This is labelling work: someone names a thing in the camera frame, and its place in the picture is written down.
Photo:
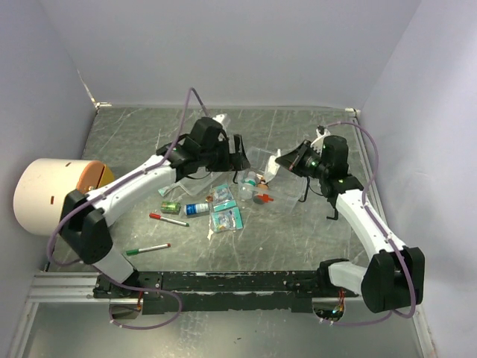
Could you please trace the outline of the white green dropper bottle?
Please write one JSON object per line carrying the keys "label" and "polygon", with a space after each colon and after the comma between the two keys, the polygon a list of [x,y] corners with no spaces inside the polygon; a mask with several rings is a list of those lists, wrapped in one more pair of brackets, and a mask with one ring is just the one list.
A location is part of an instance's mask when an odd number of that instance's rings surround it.
{"label": "white green dropper bottle", "polygon": [[258,178],[257,178],[257,175],[255,172],[253,171],[249,171],[243,181],[242,181],[243,184],[248,184],[248,185],[251,185],[251,186],[256,186],[257,183],[258,183]]}

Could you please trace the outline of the orange cap small bottle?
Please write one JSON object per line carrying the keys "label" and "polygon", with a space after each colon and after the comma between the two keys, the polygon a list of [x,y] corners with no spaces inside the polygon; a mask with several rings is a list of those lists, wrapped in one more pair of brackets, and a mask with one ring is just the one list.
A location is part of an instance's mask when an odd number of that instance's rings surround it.
{"label": "orange cap small bottle", "polygon": [[257,184],[257,187],[260,189],[268,189],[269,185],[265,182],[264,179],[261,179],[260,182]]}

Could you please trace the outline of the clear plastic storage box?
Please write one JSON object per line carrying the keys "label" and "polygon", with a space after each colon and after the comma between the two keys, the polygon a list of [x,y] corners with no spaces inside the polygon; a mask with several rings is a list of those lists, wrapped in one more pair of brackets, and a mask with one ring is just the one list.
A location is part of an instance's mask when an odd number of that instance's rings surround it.
{"label": "clear plastic storage box", "polygon": [[250,147],[250,168],[238,173],[238,198],[274,213],[289,214],[304,196],[306,179],[290,173],[275,162],[281,150]]}

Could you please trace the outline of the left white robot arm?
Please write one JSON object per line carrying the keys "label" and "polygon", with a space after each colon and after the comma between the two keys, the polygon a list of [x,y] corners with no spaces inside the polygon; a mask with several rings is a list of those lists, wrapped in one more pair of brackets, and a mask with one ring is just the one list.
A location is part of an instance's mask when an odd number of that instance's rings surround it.
{"label": "left white robot arm", "polygon": [[207,172],[240,172],[249,168],[240,134],[227,136],[214,118],[198,119],[191,131],[156,150],[131,172],[87,194],[71,191],[63,202],[60,236],[79,256],[112,281],[123,298],[135,295],[139,273],[113,244],[110,226],[153,191],[176,183],[203,168]]}

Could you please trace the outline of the white blue gauze packet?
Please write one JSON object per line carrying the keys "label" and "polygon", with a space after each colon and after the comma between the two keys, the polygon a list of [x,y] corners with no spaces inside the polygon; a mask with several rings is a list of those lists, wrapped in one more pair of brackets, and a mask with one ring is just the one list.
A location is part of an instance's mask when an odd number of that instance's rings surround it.
{"label": "white blue gauze packet", "polygon": [[266,183],[271,182],[276,177],[280,168],[280,165],[277,164],[276,159],[280,156],[281,150],[277,149],[277,151],[269,157],[264,174],[262,176],[262,179],[264,179]]}

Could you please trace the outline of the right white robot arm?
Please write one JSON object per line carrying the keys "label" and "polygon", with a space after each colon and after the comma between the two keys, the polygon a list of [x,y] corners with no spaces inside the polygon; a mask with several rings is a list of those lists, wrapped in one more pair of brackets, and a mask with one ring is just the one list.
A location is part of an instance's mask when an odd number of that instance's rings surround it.
{"label": "right white robot arm", "polygon": [[369,259],[366,268],[349,260],[322,262],[316,287],[324,296],[341,288],[360,295],[372,313],[392,311],[413,315],[423,300],[425,257],[419,248],[400,240],[366,199],[364,186],[350,174],[349,149],[341,136],[326,135],[314,142],[303,141],[276,163],[305,179],[316,179],[321,194],[331,204],[333,220],[344,217],[362,243]]}

